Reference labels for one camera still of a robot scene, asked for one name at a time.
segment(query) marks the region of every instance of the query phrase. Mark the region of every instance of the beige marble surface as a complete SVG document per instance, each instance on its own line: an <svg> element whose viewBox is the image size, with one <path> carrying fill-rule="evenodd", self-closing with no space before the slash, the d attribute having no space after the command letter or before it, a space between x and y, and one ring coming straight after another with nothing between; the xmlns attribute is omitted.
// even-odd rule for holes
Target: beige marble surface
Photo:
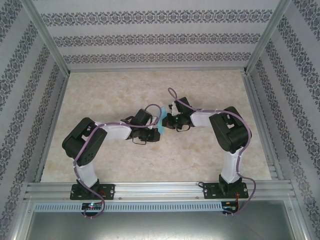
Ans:
<svg viewBox="0 0 320 240"><path fill-rule="evenodd" d="M173 101L167 88L187 97L195 108L235 106L252 131L241 173L270 180L254 117L239 71L147 71L72 73L54 131L42 182L74 182L73 164L61 145L84 117L110 122L136 114L140 108ZM149 110L157 114L158 110ZM101 182L217 181L223 150L212 128L194 127L178 133L165 129L160 141L136 145L131 140L104 142L94 159Z"/></svg>

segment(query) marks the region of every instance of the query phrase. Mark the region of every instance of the wire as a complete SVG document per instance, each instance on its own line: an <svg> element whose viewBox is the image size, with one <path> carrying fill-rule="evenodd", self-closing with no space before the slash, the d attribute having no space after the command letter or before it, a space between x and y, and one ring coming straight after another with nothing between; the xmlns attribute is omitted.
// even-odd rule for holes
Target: wire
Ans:
<svg viewBox="0 0 320 240"><path fill-rule="evenodd" d="M156 120L148 125L132 125L132 124L128 124L128 123L123 123L123 122L108 122L108 123L102 123L102 124L99 124L98 126L96 126L92 132L90 133L90 135L88 136L88 138L86 139L84 145L82 146L82 148L80 149L80 151L78 152L77 156L75 157L75 159L73 160L73 170L74 170L74 173L76 175L76 177L78 178L78 181L79 183L84 186L84 188L86 188L89 192L93 193L94 195L96 195L98 198L101 199L101 203L103 205L103 207L101 208L101 211L98 212L96 215L94 216L88 216L86 215L86 212L87 212L87 208L84 210L83 212L83 215L85 218L90 218L90 219L94 219L96 217L98 217L99 215L101 215L105 208L106 208L106 202L105 202L105 199L100 195L98 194L97 192L93 191L90 187L88 187L80 178L80 175L78 173L78 170L77 170L77 161L79 160L81 154L85 151L86 149L86 146L88 145L90 139L93 137L93 135L95 134L95 132L99 129L99 128L102 128L104 126L110 126L110 125L113 125L113 126L126 126L126 127L133 127L133 128L147 128L147 127L150 127L150 126L153 126L153 125L156 125L158 122L159 122L159 119L162 115L162 110L161 110L161 107L157 104L149 104L148 106L146 106L146 108L144 110L147 110L149 107L151 106L155 106L157 108L159 108L159 116L156 118Z"/></svg>
<svg viewBox="0 0 320 240"><path fill-rule="evenodd" d="M176 91L169 87L168 88L168 92L169 94L179 103L181 103L182 105L186 106L187 108L189 109L192 109L193 111L196 111L196 112L202 112L202 113L215 113L215 114L218 114L218 113L225 113L225 114L229 114L229 115L232 115L234 117L236 117L237 119L239 119L245 129L247 130L248 132L248 142L246 143L246 145L242 148L242 150L239 152L239 155L238 155L238 158L237 158L237 161L236 161L236 167L235 167L235 170L236 170L236 173L238 174L238 176L240 178L243 178L243 179L247 179L247 180L250 180L253 182L253 190L252 190L252 193L251 195L249 196L248 200L245 202L245 204L242 206L242 208L240 208L236 213L234 213L233 215L236 215L238 213L240 213L247 205L248 203L250 202L250 200L253 198L255 192L256 192L256 188L257 188L257 183L254 179L252 179L251 177L247 177L247 176L242 176L240 173L239 173L239 165L240 165L240 159L241 159L241 154L247 149L247 147L249 146L250 144L250 141L251 141L251 131L250 131L250 128L248 126L248 124L240 117L238 116L237 114L233 113L233 112L230 112L230 111L226 111L226 110L203 110L203 109L197 109L197 108L194 108L192 106L189 106L188 104L182 102L181 100L178 99L178 95L176 93Z"/></svg>

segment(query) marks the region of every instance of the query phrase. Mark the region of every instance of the damask pattern wall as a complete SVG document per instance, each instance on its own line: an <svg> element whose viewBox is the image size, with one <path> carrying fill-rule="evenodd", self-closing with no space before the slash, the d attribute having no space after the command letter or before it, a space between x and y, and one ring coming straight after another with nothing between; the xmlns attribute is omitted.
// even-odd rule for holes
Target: damask pattern wall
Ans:
<svg viewBox="0 0 320 240"><path fill-rule="evenodd" d="M0 1L0 240L33 182L66 78L18 0Z"/></svg>
<svg viewBox="0 0 320 240"><path fill-rule="evenodd" d="M279 0L35 0L71 70L245 67Z"/></svg>
<svg viewBox="0 0 320 240"><path fill-rule="evenodd" d="M311 239L320 239L320 6L293 0L251 73Z"/></svg>

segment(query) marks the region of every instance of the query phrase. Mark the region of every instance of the purple cable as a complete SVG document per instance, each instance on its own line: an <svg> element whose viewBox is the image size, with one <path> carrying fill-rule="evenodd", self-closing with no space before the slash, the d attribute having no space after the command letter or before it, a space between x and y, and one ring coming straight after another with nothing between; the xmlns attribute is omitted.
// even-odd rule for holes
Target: purple cable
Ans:
<svg viewBox="0 0 320 240"><path fill-rule="evenodd" d="M95 134L95 132L101 128L101 127L104 127L104 126L109 126L109 125L121 125L121 126L127 126L127 127L133 127L133 128L147 128L147 127L150 127L150 126L153 126L153 125L156 125L158 122L159 122L159 119L162 115L162 110L161 110L161 107L157 104L149 104L148 106L146 106L145 110L147 110L149 107L151 106L156 106L157 108L159 108L159 116L156 118L156 120L151 123L151 124L148 124L148 125L142 125L142 126L138 126L138 125L132 125L132 124L127 124L127 123L122 123L122 122L108 122L108 123L102 123L100 125L98 125L97 127L95 127L92 132L90 133L90 135L88 136L88 138L86 139L84 145L82 146L82 148L80 149L80 151L78 152L77 156L75 157L74 161L73 161L73 170L74 170L74 173L76 175L76 177L78 178L78 181L79 183L84 186L88 191L90 191L91 193L93 193L94 195L96 195L98 198L101 199L101 203L103 204L103 207L101 209L100 212L98 212L96 215L94 216L90 216L89 218L90 219L94 219L96 217L98 217L99 215L101 215L105 208L106 208L106 201L104 200L104 198L98 194L97 192L93 191L90 187L88 187L80 178L80 175L77 171L77 161L79 160L81 154L84 152L84 150L86 149L86 146L88 145L90 139L92 138L92 136ZM86 215L86 212L87 212L87 209L84 210L84 217L87 218L88 216Z"/></svg>
<svg viewBox="0 0 320 240"><path fill-rule="evenodd" d="M242 175L239 173L239 164L240 164L241 154L246 150L246 148L249 146L250 141L251 141L251 131L250 131L250 128L249 128L248 124L247 124L240 116L238 116L237 114L235 114L235 113L233 113L233 112L230 112L230 111L218 110L218 109L216 109L216 110L202 110L202 109L197 109L197 108L194 108L194 107L192 107L192 106L189 106L189 105L187 105L186 103L184 103L184 102L182 102L182 101L180 101L180 100L178 99L178 95L177 95L176 91L175 91L173 88L171 88L171 87L168 88L168 92L169 92L169 94L170 94L177 102L181 103L182 105L186 106L186 107L189 108L189 109L192 109L193 111L202 112L202 113L225 113L225 114L229 114L229 115L232 115L232 116L236 117L237 119L239 119L239 120L243 123L245 129L246 129L247 132L248 132L248 142L247 142L246 145L243 147L243 149L239 152L239 156L238 156L238 159L237 159L237 161L236 161L235 170L236 170L236 173L238 174L238 176L239 176L240 178L247 179L247 180L250 180L250 181L253 182L253 190L252 190L252 193L251 193L251 195L249 196L248 200L247 200L247 201L245 202L245 204L242 206L242 208L240 208L240 209L239 209L236 213L234 213L233 215L236 215L236 214L240 213L240 212L248 205L248 203L250 202L250 200L253 198L253 196L254 196L254 194L255 194L255 192L256 192L256 188L257 188L257 183L256 183L256 181L255 181L254 179L252 179L251 177L242 176Z"/></svg>

